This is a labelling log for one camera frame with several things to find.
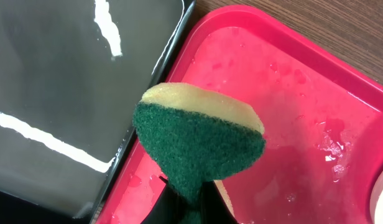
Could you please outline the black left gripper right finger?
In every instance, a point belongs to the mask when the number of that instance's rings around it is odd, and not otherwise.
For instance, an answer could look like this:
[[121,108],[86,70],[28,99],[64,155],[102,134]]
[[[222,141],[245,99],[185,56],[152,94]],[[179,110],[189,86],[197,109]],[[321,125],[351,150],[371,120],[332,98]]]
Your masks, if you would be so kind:
[[221,180],[205,182],[200,191],[202,224],[238,224],[229,195]]

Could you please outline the green and yellow sponge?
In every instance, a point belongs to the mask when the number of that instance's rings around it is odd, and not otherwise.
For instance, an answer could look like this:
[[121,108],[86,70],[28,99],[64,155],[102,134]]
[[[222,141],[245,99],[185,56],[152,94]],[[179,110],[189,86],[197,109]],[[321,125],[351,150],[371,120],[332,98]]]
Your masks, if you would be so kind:
[[249,104],[186,83],[149,88],[133,125],[146,153],[187,202],[180,223],[202,223],[202,185],[250,168],[265,148],[264,125]]

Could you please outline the light blue plate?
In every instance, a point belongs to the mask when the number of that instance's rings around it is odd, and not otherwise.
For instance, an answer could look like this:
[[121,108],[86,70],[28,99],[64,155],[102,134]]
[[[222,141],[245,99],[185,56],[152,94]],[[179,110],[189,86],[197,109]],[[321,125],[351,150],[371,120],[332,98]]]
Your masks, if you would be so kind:
[[373,224],[383,224],[383,171],[374,184],[369,205]]

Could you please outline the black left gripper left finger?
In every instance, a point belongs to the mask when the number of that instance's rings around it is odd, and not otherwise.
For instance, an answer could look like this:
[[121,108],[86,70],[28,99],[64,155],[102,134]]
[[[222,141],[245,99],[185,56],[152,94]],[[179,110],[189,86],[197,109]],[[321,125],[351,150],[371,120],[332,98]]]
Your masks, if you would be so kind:
[[179,224],[185,216],[187,202],[166,178],[159,178],[165,187],[141,224]]

